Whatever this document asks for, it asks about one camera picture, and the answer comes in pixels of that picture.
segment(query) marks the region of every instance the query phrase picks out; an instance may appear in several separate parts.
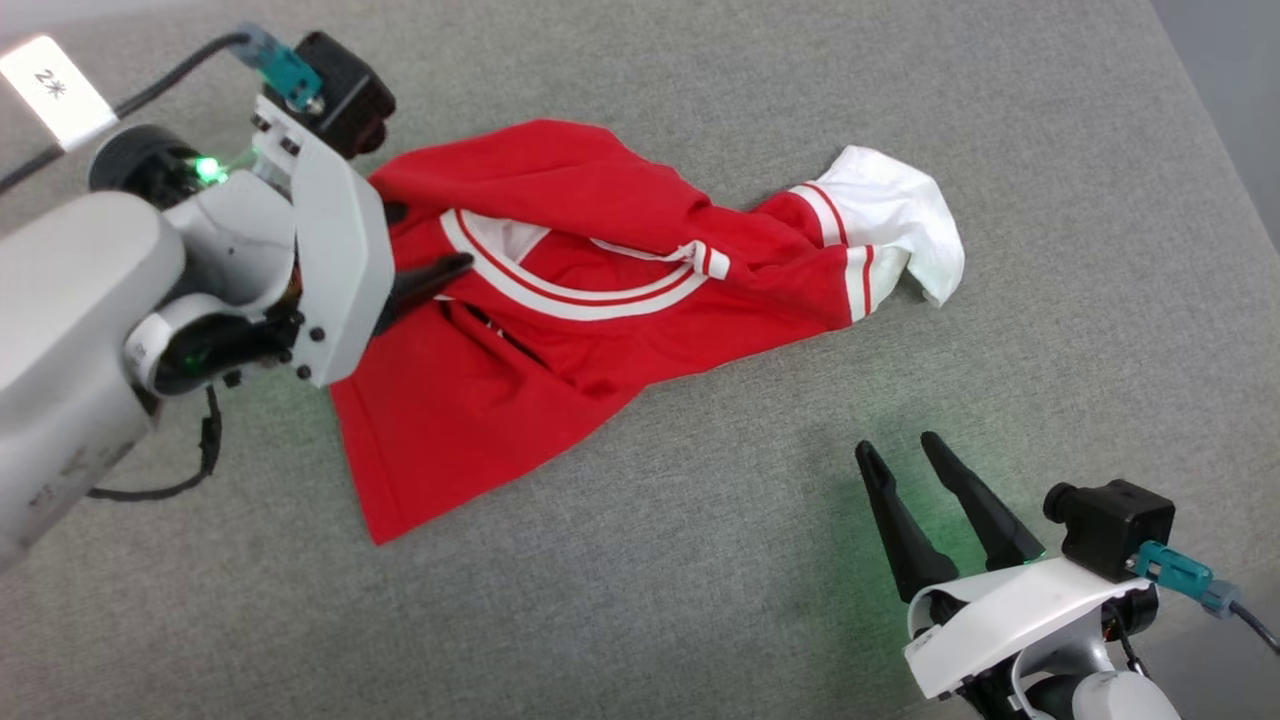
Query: red jersey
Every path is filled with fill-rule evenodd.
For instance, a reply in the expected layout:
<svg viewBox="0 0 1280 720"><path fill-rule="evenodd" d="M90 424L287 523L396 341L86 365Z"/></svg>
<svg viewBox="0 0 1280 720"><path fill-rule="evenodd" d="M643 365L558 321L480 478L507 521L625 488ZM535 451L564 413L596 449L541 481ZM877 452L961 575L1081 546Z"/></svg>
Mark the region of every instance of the red jersey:
<svg viewBox="0 0 1280 720"><path fill-rule="evenodd" d="M650 383L846 328L904 269L941 305L964 269L933 179L864 147L750 213L553 120L402 155L371 182L408 206L397 266L475 256L333 387L378 543L547 462Z"/></svg>

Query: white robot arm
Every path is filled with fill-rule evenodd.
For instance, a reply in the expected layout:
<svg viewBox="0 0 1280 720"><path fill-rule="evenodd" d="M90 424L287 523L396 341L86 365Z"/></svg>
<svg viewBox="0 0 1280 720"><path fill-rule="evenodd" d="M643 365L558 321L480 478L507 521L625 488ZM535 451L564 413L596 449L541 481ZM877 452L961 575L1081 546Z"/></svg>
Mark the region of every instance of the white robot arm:
<svg viewBox="0 0 1280 720"><path fill-rule="evenodd" d="M0 238L0 571L150 432L163 400L262 366L340 380L406 301L466 269L396 275L383 202L348 164L394 111L367 65L324 33L296 53L242 35L233 50L268 79L251 168L129 128L93 160L99 192Z"/></svg>
<svg viewBox="0 0 1280 720"><path fill-rule="evenodd" d="M987 571L961 578L897 497L876 448L859 443L876 525L909 603L902 653L924 697L960 696L989 720L1178 720L1129 643L1156 620L1157 585L1220 619L1239 615L1280 653L1239 605L1238 588L1165 546L1169 500L1125 480L1061 483L1046 496L1044 515L1068 528L1062 557L1042 560L1044 546L942 438L924 433L920 443L987 552ZM1128 670L1111 664L1111 641L1123 644Z"/></svg>

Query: black cable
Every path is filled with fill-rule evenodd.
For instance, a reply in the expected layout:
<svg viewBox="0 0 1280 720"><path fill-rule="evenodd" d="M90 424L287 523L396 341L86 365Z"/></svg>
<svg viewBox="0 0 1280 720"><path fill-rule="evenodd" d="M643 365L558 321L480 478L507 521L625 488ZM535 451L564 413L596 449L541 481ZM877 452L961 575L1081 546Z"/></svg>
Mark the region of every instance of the black cable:
<svg viewBox="0 0 1280 720"><path fill-rule="evenodd" d="M1271 652L1280 655L1280 639L1276 639L1276 637L1271 633L1271 630L1268 630L1267 626L1262 624L1262 620L1258 620L1256 615L1245 610L1244 606L1240 605L1239 602L1231 602L1230 610L1231 612L1239 615L1240 620L1244 620L1245 625L1253 628L1253 632L1257 633L1260 638L1262 638L1262 642L1267 643L1267 647L1271 648Z"/></svg>
<svg viewBox="0 0 1280 720"><path fill-rule="evenodd" d="M93 488L88 491L88 497L97 500L114 500L116 502L142 502L148 500L168 500L179 492L188 491L214 474L218 465L218 452L223 443L223 411L218 407L218 395L214 386L205 388L205 398L209 401L209 416L200 423L200 471L186 480L160 489L120 491Z"/></svg>
<svg viewBox="0 0 1280 720"><path fill-rule="evenodd" d="M191 56L188 56L182 63L178 63L175 68L165 73L164 77L151 83L142 92L118 104L115 108L111 109L111 111L115 113L116 118L123 120L124 118L136 113L140 108L142 108L147 102L151 102L156 97L160 97L169 88L178 85L178 81L191 74L191 70L196 69L201 63L214 56L214 54L216 54L219 50L224 47L230 47L232 45L241 45L248 42L250 40L251 38L248 33L243 32L232 32L221 37L215 37L214 40L210 40L200 50L196 50L195 53L191 54ZM31 160L27 160L19 168L4 176L4 178L0 178L0 195L9 192L15 186L22 183L24 179L42 170L46 165L61 158L63 155L65 155L65 151L61 149L60 145L50 145L49 147L41 150L38 155L36 155Z"/></svg>
<svg viewBox="0 0 1280 720"><path fill-rule="evenodd" d="M9 192L14 187L17 187L22 181L45 169L45 165L52 163L54 160L61 158L67 152L63 150L61 145L50 145L49 147L41 150L40 155L36 155L31 160L27 160L26 163L22 164L22 167L6 174L4 178L0 178L0 195Z"/></svg>
<svg viewBox="0 0 1280 720"><path fill-rule="evenodd" d="M1116 632L1120 634L1120 647L1124 650L1124 655L1128 659L1126 665L1130 670L1143 678L1151 678L1151 670L1147 670L1147 664L1138 657L1138 653L1133 650L1133 643L1129 642L1129 629L1125 628L1124 618L1120 616L1120 611L1115 607L1108 607L1108 610L1111 611L1111 620L1115 624Z"/></svg>

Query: teal connector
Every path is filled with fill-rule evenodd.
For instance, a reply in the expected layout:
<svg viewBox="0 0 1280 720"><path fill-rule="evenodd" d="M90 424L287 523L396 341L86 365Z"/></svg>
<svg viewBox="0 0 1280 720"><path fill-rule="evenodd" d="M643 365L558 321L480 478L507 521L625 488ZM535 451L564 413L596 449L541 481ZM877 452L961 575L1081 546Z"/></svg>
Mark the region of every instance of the teal connector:
<svg viewBox="0 0 1280 720"><path fill-rule="evenodd" d="M237 32L247 35L250 41L232 46L232 54L261 73L266 85L279 92L291 109L314 114L324 110L320 76L297 53L253 23L242 24Z"/></svg>
<svg viewBox="0 0 1280 720"><path fill-rule="evenodd" d="M1155 541L1142 543L1133 571L1196 602L1203 602L1213 584L1213 571L1207 566Z"/></svg>

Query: gray table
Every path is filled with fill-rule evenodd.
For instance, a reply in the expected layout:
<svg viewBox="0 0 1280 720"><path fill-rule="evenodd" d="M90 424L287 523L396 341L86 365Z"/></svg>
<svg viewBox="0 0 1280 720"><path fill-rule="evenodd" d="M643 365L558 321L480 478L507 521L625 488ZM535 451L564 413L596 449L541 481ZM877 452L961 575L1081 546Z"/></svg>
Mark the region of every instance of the gray table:
<svg viewBox="0 0 1280 720"><path fill-rule="evenodd" d="M243 18L379 69L399 113L375 160L554 115L745 206L867 145L938 179L968 274L941 311L900 292L654 387L376 550L328 398L227 393L205 487L81 503L0 578L0 716L964 717L918 703L852 461L873 439L975 571L924 429L1055 543L1055 482L1174 497L1176 543L1280 619L1280 263L1144 0L230 0L56 36L114 99ZM253 88L220 59L140 119L236 154ZM0 118L0 165L45 141L9 94ZM79 191L86 159L0 201L3 229ZM201 411L173 407L111 483L188 474ZM1261 644L1211 623L1170 601L1139 650L1188 716L1275 716Z"/></svg>

